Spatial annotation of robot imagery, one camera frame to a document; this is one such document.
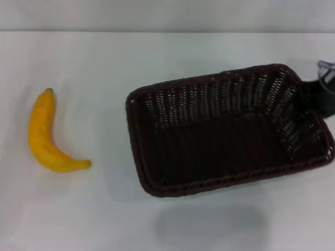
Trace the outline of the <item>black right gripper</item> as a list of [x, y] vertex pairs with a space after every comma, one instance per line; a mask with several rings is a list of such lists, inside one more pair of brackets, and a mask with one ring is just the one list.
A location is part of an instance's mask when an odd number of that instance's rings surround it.
[[328, 118], [334, 115], [334, 70], [319, 70], [318, 76], [319, 80], [302, 83], [300, 105]]

